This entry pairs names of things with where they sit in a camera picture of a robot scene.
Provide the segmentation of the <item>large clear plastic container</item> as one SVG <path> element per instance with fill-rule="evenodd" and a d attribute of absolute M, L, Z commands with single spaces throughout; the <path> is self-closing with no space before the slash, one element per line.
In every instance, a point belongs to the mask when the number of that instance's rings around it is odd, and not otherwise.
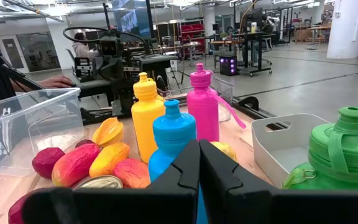
<path fill-rule="evenodd" d="M 79 88 L 46 89 L 0 100 L 0 175 L 25 177 L 39 151 L 66 151 L 83 138 L 79 94 Z"/>

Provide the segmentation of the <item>green squeeze bottle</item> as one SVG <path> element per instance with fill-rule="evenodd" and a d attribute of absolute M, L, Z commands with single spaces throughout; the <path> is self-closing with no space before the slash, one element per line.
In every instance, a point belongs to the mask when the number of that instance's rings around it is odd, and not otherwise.
<path fill-rule="evenodd" d="M 283 189 L 358 190 L 358 107 L 342 107 L 338 113 L 335 123 L 312 129 L 308 161 L 289 173 Z"/>

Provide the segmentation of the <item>pink squeeze bottle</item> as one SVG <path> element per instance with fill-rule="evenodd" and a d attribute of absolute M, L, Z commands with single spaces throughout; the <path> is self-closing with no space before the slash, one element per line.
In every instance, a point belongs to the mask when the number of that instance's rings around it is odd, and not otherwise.
<path fill-rule="evenodd" d="M 210 142 L 219 141 L 219 103 L 229 110 L 242 129 L 246 128 L 232 106 L 209 87 L 212 75 L 211 70 L 204 69 L 203 63 L 197 63 L 196 70 L 190 74 L 193 89 L 186 96 L 188 113 L 196 120 L 197 140 L 205 139 Z"/>

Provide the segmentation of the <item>large display screen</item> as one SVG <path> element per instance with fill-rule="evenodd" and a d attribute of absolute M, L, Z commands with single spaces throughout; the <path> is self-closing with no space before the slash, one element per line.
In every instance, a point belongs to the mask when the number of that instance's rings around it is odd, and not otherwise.
<path fill-rule="evenodd" d="M 155 37 L 150 0 L 111 0 L 117 30 L 143 39 Z"/>

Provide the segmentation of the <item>yellow squeeze bottle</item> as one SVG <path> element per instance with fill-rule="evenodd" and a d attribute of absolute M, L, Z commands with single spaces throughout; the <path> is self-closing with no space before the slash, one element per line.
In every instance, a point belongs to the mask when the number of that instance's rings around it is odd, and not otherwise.
<path fill-rule="evenodd" d="M 135 98 L 131 114 L 136 133 L 137 144 L 142 161 L 149 163 L 151 155 L 157 150 L 153 134 L 153 122 L 165 114 L 164 99 L 157 93 L 156 82 L 139 73 L 139 81 L 133 85 Z"/>

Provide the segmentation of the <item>person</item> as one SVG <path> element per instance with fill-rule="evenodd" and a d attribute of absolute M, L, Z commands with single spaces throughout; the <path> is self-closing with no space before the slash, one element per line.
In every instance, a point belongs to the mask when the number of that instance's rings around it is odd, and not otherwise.
<path fill-rule="evenodd" d="M 88 58 L 92 61 L 95 57 L 99 56 L 98 50 L 90 50 L 87 43 L 74 41 L 73 50 L 76 57 Z"/>

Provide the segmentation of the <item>red storage bin rack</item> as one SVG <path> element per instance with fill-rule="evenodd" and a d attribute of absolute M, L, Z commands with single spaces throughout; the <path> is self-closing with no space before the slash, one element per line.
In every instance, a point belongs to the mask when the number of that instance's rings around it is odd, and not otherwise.
<path fill-rule="evenodd" d="M 183 44 L 197 42 L 195 46 L 196 53 L 204 53 L 206 49 L 205 44 L 205 29 L 203 21 L 186 22 L 180 26 L 179 41 Z"/>

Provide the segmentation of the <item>yellow starfruit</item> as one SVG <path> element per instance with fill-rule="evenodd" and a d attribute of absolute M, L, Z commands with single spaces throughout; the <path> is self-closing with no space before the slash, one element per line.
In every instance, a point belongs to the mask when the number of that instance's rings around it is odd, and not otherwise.
<path fill-rule="evenodd" d="M 94 132 L 92 140 L 99 147 L 104 148 L 122 142 L 123 138 L 124 124 L 117 118 L 108 118 Z"/>

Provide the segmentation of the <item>red round fruit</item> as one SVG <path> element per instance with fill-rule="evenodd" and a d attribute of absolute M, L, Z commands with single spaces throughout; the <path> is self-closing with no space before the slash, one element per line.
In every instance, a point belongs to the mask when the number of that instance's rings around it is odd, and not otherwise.
<path fill-rule="evenodd" d="M 51 179 L 55 163 L 64 155 L 65 153 L 59 147 L 45 148 L 33 158 L 32 167 L 39 176 Z"/>
<path fill-rule="evenodd" d="M 25 200 L 32 194 L 34 194 L 34 191 L 25 194 L 10 207 L 8 211 L 8 224 L 24 224 L 22 217 L 22 207 Z"/>

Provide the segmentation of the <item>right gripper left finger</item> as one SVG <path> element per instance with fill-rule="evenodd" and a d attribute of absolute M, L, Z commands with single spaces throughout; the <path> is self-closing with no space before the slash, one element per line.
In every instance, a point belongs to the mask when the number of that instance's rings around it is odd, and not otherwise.
<path fill-rule="evenodd" d="M 200 145 L 190 141 L 145 189 L 42 189 L 22 207 L 25 224 L 196 224 Z"/>

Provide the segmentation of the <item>silver can with ring pull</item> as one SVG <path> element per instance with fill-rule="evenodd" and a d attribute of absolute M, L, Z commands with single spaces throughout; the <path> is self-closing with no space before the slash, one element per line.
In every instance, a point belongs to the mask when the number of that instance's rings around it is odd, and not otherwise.
<path fill-rule="evenodd" d="M 101 175 L 82 181 L 75 187 L 75 189 L 79 188 L 121 189 L 123 188 L 123 183 L 116 176 Z"/>

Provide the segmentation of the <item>yellow pear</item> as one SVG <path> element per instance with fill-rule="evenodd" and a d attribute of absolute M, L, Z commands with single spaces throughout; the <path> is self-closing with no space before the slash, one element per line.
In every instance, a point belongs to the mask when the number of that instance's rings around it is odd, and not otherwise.
<path fill-rule="evenodd" d="M 224 142 L 218 142 L 218 141 L 213 141 L 213 142 L 211 142 L 211 144 L 213 146 L 215 146 L 216 148 L 218 148 L 225 155 L 230 157 L 232 160 L 237 162 L 236 152 L 234 151 L 234 149 L 230 145 L 228 145 L 228 144 L 226 144 Z"/>

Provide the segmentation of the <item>person's hand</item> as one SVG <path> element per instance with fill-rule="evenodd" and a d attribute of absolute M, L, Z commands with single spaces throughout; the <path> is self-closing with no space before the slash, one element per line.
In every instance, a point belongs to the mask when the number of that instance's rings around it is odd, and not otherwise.
<path fill-rule="evenodd" d="M 37 83 L 44 88 L 71 88 L 73 84 L 73 82 L 64 75 L 46 78 Z"/>

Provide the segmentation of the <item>blue squeeze bottle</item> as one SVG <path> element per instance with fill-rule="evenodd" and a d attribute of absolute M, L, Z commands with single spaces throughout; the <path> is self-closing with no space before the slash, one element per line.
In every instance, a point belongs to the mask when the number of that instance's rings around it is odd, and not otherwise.
<path fill-rule="evenodd" d="M 157 150 L 149 160 L 152 207 L 149 224 L 198 224 L 200 208 L 200 145 L 196 121 L 179 109 L 178 100 L 164 103 L 165 114 L 152 125 Z"/>

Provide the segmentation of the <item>black computer tower purple lights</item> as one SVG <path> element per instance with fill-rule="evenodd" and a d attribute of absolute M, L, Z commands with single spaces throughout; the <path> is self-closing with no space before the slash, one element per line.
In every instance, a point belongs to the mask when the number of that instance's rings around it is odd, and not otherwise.
<path fill-rule="evenodd" d="M 237 57 L 220 57 L 219 71 L 221 75 L 234 76 L 237 74 Z"/>

